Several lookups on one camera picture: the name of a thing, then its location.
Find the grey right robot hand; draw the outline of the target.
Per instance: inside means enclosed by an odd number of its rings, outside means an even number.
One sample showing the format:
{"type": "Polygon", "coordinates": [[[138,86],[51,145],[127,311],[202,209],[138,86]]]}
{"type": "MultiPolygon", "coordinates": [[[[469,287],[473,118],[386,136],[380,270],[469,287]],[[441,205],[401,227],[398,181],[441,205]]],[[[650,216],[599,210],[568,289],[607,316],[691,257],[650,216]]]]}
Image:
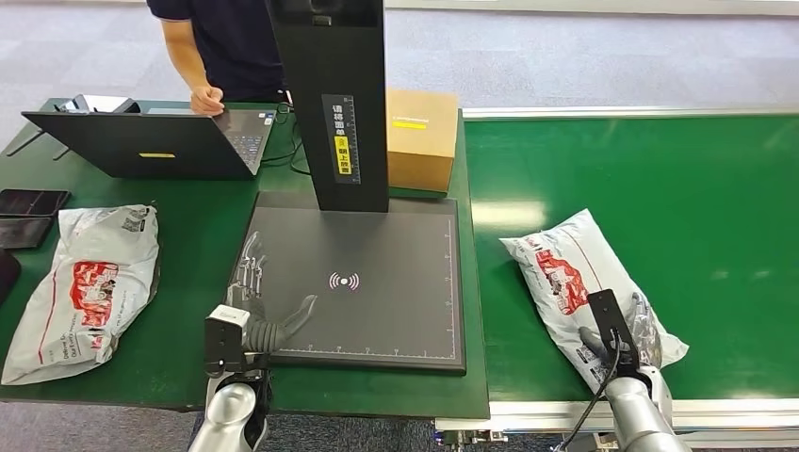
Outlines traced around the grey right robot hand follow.
{"type": "Polygon", "coordinates": [[[588,295],[595,328],[579,328],[579,338],[617,377],[662,365],[662,347],[654,311],[634,292],[623,308],[611,289],[588,295]]]}

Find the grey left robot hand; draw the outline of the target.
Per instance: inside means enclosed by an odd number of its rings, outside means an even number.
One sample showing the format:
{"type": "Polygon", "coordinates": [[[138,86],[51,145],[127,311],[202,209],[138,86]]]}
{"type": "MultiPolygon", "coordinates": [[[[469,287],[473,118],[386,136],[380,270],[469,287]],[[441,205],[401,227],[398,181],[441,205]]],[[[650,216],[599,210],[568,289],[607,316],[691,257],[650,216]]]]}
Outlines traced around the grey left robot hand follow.
{"type": "Polygon", "coordinates": [[[299,308],[284,320],[268,321],[262,290],[266,262],[267,255],[260,233],[249,233],[227,288],[225,301],[226,305],[249,315],[243,327],[242,345],[246,351],[271,353],[281,349],[309,320],[318,300],[317,295],[308,295],[299,308]]]}

